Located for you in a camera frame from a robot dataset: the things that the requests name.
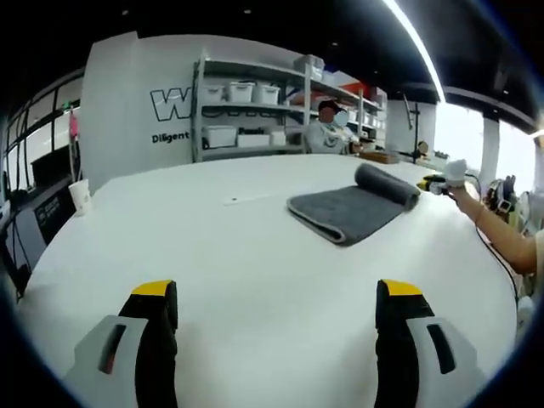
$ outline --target paper cup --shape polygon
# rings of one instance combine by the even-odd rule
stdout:
[[[88,192],[88,180],[85,178],[71,184],[68,189],[70,190],[71,199],[74,201],[74,206],[76,206],[76,215],[81,217],[89,213],[93,207],[91,205],[91,195]]]

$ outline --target ceiling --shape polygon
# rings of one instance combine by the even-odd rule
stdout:
[[[543,13],[530,6],[531,0],[516,0],[515,7],[508,0],[396,1],[425,43],[443,85],[504,100],[537,117],[524,56],[533,57],[534,68],[544,72],[536,32]],[[12,19],[4,19],[0,28],[0,110],[16,110],[41,88],[84,66],[94,42],[126,31],[270,43],[319,55],[391,94],[406,91],[409,82],[431,83],[416,47],[382,0],[72,4],[9,5],[15,8],[8,13]]]

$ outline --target white table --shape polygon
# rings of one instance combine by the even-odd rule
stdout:
[[[513,347],[513,289],[453,201],[424,194],[350,248],[287,213],[288,197],[352,184],[361,163],[272,156],[112,180],[43,254],[21,322],[62,376],[74,346],[134,287],[172,278],[179,406],[373,406],[376,284],[392,278],[422,288],[492,374]],[[410,183],[428,173],[372,164]]]

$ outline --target cap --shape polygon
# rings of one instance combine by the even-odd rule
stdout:
[[[317,111],[321,112],[322,109],[325,108],[331,108],[334,110],[334,113],[338,113],[339,111],[343,111],[343,109],[337,105],[337,103],[332,99],[323,100],[320,102]]]

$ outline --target gray towel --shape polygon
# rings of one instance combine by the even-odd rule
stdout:
[[[287,208],[327,240],[350,247],[411,210],[420,195],[416,186],[366,163],[355,172],[355,182],[340,190],[292,197]]]

